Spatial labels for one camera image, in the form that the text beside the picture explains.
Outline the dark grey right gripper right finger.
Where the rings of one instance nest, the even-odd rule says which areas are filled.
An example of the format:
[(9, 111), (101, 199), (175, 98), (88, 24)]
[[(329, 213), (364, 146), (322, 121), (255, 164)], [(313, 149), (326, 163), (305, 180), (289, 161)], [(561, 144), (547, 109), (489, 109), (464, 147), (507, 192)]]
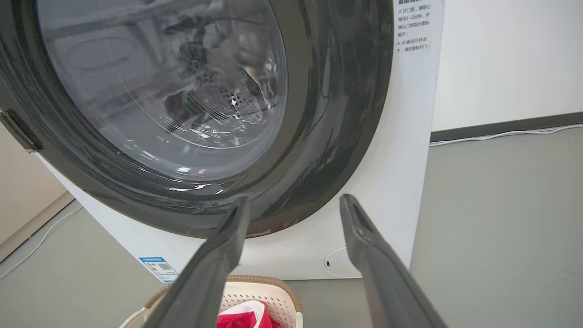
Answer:
[(342, 195), (339, 210), (348, 257), (362, 275), (374, 328), (445, 328), (399, 256), (354, 195)]

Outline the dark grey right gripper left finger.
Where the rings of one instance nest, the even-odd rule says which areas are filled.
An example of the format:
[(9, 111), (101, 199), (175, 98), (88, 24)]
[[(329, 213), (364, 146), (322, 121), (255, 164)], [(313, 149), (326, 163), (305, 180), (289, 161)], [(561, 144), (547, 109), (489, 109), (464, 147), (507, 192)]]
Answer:
[(214, 328), (229, 274), (241, 259), (250, 222), (247, 196), (236, 199), (144, 323), (146, 328)]

